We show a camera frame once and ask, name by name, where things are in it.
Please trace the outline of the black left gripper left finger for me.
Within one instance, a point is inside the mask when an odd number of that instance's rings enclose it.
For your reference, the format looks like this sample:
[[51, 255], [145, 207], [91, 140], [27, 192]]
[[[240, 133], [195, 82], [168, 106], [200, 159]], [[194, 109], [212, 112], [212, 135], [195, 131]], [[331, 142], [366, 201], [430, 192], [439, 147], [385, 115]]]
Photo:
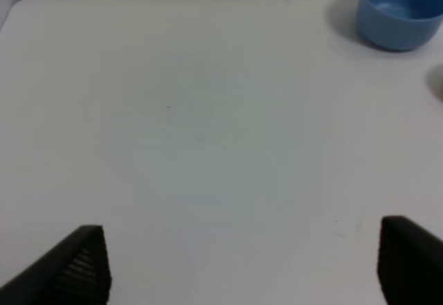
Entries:
[[82, 225], [1, 287], [2, 304], [107, 304], [111, 292], [105, 234]]

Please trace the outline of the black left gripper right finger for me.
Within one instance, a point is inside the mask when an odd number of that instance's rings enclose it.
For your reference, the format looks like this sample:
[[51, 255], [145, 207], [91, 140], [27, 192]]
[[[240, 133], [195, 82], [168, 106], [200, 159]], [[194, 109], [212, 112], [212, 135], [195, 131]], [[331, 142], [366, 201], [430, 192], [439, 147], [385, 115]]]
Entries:
[[441, 304], [442, 240], [404, 216], [383, 217], [377, 275], [387, 304]]

